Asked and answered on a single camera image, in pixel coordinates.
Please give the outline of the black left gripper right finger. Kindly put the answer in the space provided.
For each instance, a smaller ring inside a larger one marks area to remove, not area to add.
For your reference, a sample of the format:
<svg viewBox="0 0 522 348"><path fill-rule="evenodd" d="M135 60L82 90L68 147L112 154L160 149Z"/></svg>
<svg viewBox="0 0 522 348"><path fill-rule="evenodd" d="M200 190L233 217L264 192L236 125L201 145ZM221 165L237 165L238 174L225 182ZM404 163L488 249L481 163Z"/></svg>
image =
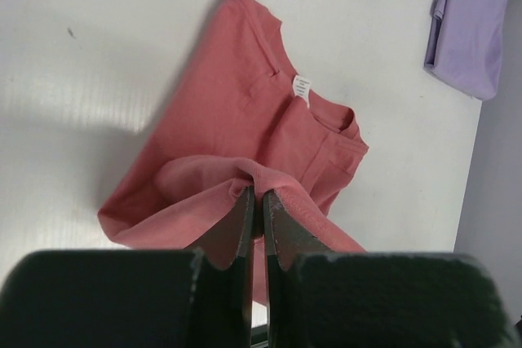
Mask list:
<svg viewBox="0 0 522 348"><path fill-rule="evenodd" d="M335 345L332 251L290 215L271 190L263 196L268 345Z"/></svg>

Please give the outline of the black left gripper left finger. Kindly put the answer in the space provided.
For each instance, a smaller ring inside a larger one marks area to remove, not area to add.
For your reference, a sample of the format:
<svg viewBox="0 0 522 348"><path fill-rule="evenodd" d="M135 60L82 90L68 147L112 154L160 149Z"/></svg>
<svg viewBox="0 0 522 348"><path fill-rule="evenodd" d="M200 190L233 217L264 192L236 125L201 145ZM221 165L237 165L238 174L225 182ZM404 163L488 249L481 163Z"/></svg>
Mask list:
<svg viewBox="0 0 522 348"><path fill-rule="evenodd" d="M194 245L203 250L191 310L192 347L249 347L255 195L242 190L232 209Z"/></svg>

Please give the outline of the red polo shirt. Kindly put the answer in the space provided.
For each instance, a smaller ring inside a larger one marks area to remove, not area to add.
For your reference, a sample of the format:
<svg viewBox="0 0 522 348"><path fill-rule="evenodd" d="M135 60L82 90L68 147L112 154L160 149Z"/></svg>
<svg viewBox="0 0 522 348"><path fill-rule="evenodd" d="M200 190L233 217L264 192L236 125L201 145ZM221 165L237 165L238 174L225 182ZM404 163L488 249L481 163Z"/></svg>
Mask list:
<svg viewBox="0 0 522 348"><path fill-rule="evenodd" d="M359 244L328 219L367 153L351 108L294 91L281 22L256 0L222 0L163 118L104 202L113 242L182 249L217 224L246 187L274 191L329 248Z"/></svg>

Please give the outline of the folded purple t shirt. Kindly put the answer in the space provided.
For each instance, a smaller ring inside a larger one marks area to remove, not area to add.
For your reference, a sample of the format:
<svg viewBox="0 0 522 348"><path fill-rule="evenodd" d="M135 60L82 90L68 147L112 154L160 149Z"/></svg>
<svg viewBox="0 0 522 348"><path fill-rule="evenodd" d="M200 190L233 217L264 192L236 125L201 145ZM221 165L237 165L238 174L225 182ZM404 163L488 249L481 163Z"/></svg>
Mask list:
<svg viewBox="0 0 522 348"><path fill-rule="evenodd" d="M482 101L498 91L507 0L433 0L424 68Z"/></svg>

